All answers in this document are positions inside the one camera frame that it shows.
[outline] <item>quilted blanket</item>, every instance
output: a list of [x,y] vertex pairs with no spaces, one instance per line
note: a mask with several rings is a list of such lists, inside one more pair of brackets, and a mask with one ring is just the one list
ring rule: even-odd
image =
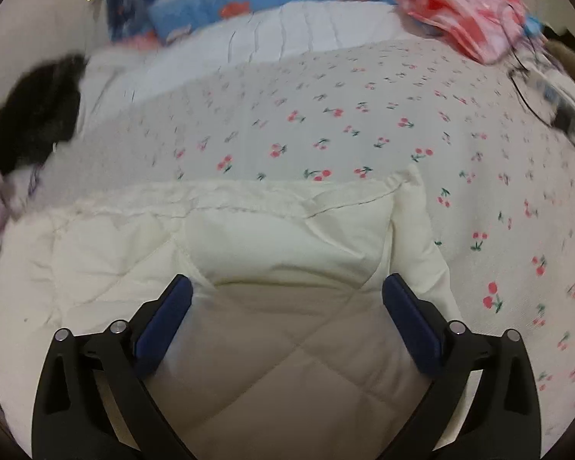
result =
[[412,166],[364,184],[147,184],[23,218],[0,259],[0,325],[17,327],[0,330],[0,401],[17,440],[29,451],[55,330],[129,319],[183,273],[192,308],[147,386],[198,458],[375,458],[427,387],[383,280],[399,272],[460,318],[425,197]]

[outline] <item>blue gripper pad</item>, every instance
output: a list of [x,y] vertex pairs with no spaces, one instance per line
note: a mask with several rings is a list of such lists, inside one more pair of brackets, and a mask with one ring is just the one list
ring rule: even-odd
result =
[[436,377],[441,371],[443,344],[418,307],[423,301],[397,273],[385,279],[381,296],[417,370]]
[[187,310],[192,305],[194,289],[187,276],[179,275],[164,291],[160,307],[136,341],[134,372],[144,378],[157,370]]

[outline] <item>red and white bag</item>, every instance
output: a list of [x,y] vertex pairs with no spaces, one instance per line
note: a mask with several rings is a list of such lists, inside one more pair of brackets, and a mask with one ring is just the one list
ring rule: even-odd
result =
[[443,29],[463,53],[482,64],[498,61],[509,50],[505,32],[515,44],[526,19],[522,0],[396,1],[407,15]]

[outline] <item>plastic bag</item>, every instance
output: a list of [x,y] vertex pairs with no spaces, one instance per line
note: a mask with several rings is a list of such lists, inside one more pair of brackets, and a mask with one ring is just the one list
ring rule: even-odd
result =
[[396,1],[407,15],[444,30],[482,64],[497,62],[517,42],[526,19],[522,0]]

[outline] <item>silver screw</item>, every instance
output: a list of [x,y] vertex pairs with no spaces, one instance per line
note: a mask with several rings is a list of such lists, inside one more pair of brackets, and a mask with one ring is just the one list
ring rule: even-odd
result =
[[509,337],[509,339],[513,342],[519,342],[521,339],[519,332],[514,329],[507,330],[507,337]]
[[454,332],[454,334],[460,335],[467,331],[467,326],[464,325],[461,321],[452,321],[449,324],[449,330]]
[[71,332],[68,329],[60,329],[56,332],[55,334],[55,338],[58,341],[63,341],[64,339],[66,339],[69,335],[71,334]]
[[121,334],[124,330],[126,330],[128,324],[123,320],[114,321],[111,324],[111,332],[114,334]]

